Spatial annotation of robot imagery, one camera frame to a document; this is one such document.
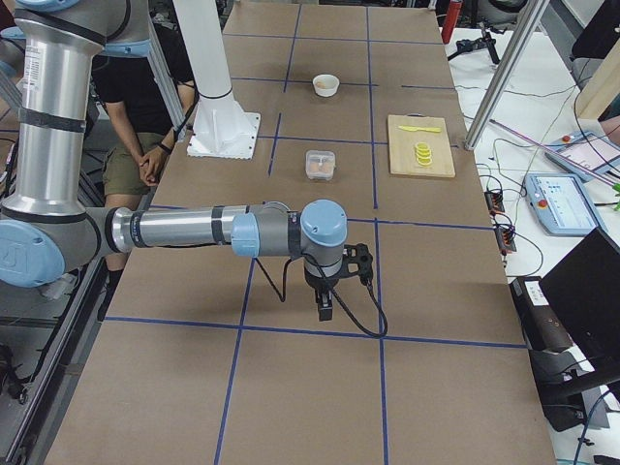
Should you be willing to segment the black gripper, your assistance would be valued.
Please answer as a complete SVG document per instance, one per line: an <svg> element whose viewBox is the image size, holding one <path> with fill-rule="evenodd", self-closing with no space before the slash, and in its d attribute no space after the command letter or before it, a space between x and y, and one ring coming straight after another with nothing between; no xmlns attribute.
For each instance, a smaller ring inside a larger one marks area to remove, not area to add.
<svg viewBox="0 0 620 465"><path fill-rule="evenodd" d="M320 268L306 263L304 265L306 283L314 290L320 321L331 321L333 318L332 288L339 281L338 273L328 276Z"/></svg>

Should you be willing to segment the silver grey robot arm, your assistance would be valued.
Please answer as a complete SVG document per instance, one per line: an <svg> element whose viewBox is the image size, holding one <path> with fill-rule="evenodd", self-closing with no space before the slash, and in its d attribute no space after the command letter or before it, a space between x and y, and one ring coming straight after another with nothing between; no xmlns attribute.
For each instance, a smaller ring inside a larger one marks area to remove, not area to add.
<svg viewBox="0 0 620 465"><path fill-rule="evenodd" d="M37 287L111 253L133 248L229 245L239 256L303 259L319 317L332 317L343 278L347 218L330 200L301 211L261 205L133 211L86 207L78 179L93 57L146 55L143 1L20 1L25 36L15 190L1 203L1 278Z"/></svg>

